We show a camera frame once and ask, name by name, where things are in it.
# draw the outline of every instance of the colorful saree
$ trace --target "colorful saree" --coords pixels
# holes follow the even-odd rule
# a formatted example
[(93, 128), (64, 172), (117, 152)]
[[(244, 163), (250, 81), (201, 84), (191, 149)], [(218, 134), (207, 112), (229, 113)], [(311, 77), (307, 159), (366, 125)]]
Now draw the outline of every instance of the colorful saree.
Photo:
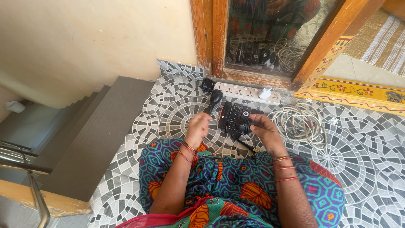
[[(182, 139), (148, 144), (139, 159), (140, 200), (149, 213)], [(268, 153), (218, 157), (201, 145), (194, 156), (180, 215), (147, 214), (119, 228), (280, 227), (277, 192)], [(337, 227), (344, 208), (340, 182), (326, 169), (290, 153), (319, 227)]]

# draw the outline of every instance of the tiled floor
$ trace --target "tiled floor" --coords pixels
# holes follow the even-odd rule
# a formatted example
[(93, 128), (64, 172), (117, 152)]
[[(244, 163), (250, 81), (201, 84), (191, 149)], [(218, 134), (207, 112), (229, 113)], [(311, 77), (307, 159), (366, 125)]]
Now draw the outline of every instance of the tiled floor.
[(323, 76), (405, 88), (405, 77), (344, 54), (336, 58)]
[[(138, 158), (143, 147), (157, 138), (182, 137), (188, 119), (208, 106), (209, 96), (198, 87), (200, 69), (176, 64), (177, 69), (171, 69), (166, 62), (160, 65), (162, 71), (171, 74), (162, 73), (158, 78), (111, 161), (90, 201), (94, 216), (89, 227), (115, 227), (144, 214), (138, 183)], [(294, 99), (286, 97), (285, 101)], [(227, 97), (221, 104), (225, 101), (243, 103), (265, 113), (278, 108)], [(327, 149), (318, 151), (291, 142), (286, 142), (286, 147), (326, 167), (342, 183), (346, 206), (339, 227), (405, 227), (405, 118), (333, 103), (313, 105), (324, 118)], [(204, 142), (218, 155), (250, 157), (242, 145), (217, 129), (219, 111), (217, 105)], [(330, 120), (336, 116), (340, 120), (334, 125)], [(264, 150), (261, 143), (249, 137), (246, 141)], [(221, 145), (235, 145), (240, 154)]]

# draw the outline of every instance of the power strip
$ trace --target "power strip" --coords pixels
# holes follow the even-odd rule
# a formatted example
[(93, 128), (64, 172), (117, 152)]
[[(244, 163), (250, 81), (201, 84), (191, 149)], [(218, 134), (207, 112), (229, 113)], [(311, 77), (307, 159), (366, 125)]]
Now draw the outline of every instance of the power strip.
[(260, 102), (271, 105), (279, 105), (281, 98), (280, 94), (272, 91), (271, 95), (266, 99), (259, 97), (259, 94), (263, 91), (261, 89), (256, 89), (246, 86), (237, 86), (222, 82), (217, 82), (214, 86), (214, 89), (220, 90), (224, 93), (226, 97), (234, 97), (242, 100)]

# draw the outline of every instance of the striped rug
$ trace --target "striped rug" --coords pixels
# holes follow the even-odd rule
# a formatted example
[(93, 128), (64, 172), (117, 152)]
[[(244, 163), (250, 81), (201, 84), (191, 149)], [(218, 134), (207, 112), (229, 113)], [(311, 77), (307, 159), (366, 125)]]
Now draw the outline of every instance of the striped rug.
[(343, 53), (405, 77), (405, 21), (378, 10)]

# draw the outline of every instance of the white power strip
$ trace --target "white power strip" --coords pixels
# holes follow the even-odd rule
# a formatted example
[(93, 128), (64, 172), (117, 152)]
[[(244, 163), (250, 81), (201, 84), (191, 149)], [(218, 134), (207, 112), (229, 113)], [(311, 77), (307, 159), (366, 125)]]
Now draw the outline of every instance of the white power strip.
[(237, 86), (222, 82), (217, 82), (214, 89), (220, 90), (224, 93), (226, 97), (234, 97), (242, 100), (266, 103), (271, 105), (279, 105), (281, 98), (280, 94), (272, 91), (271, 95), (267, 99), (262, 99), (259, 94), (263, 91), (261, 89), (256, 89), (246, 86)]

